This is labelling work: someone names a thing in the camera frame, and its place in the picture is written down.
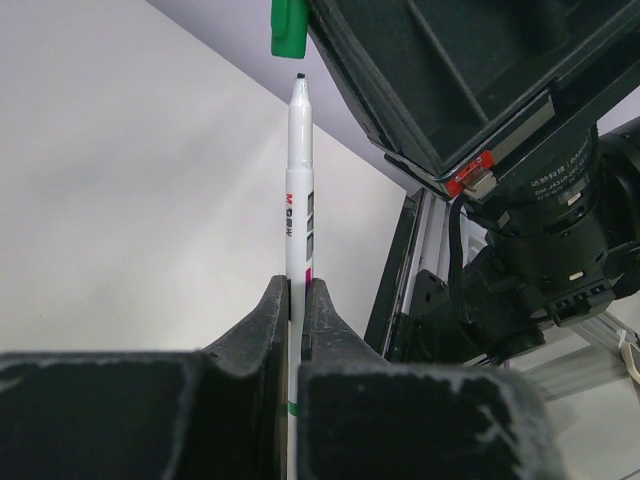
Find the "white ceiling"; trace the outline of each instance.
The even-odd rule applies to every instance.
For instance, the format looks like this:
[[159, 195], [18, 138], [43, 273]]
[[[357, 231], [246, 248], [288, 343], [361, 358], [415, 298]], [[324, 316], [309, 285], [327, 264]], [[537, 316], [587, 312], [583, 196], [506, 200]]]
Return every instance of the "white ceiling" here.
[[309, 78], [315, 123], [407, 190], [416, 184], [384, 161], [340, 96], [313, 42], [304, 60], [271, 56], [271, 2], [267, 0], [147, 0], [162, 13], [288, 102], [293, 78]]

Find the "green marker cap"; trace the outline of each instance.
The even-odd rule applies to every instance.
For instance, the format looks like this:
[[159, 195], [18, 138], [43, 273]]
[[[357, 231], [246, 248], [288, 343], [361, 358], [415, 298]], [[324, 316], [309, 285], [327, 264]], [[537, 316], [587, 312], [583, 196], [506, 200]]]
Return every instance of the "green marker cap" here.
[[271, 55], [304, 58], [308, 28], [307, 0], [271, 0]]

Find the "printed logo on pen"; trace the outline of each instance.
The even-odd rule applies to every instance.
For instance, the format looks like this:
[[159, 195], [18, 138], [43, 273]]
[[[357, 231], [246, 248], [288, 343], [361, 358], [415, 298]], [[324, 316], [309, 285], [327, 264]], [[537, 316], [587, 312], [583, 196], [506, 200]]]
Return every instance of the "printed logo on pen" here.
[[307, 268], [307, 273], [305, 275], [305, 282], [304, 282], [305, 296], [307, 295], [307, 293], [309, 293], [309, 288], [311, 287], [311, 280], [313, 280], [313, 272], [311, 271], [310, 268]]
[[287, 193], [287, 237], [293, 235], [293, 194]]

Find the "pen barrel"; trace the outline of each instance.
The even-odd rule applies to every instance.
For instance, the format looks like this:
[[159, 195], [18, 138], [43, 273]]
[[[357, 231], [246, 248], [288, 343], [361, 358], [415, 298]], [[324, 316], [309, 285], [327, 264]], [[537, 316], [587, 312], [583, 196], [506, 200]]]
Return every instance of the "pen barrel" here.
[[301, 362], [305, 298], [313, 278], [313, 170], [287, 170], [286, 275], [290, 282], [289, 402], [298, 400], [297, 370]]
[[288, 152], [289, 170], [313, 169], [313, 119], [308, 99], [289, 106]]

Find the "magenta stripe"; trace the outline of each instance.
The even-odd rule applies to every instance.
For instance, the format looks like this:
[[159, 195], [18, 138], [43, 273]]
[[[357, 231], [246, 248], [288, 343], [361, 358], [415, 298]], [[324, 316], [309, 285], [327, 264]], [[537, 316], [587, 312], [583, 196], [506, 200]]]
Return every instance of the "magenta stripe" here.
[[311, 273], [311, 269], [307, 269], [307, 281], [304, 285], [304, 294], [306, 295], [309, 292], [309, 287], [311, 286], [311, 279], [313, 278], [313, 274]]

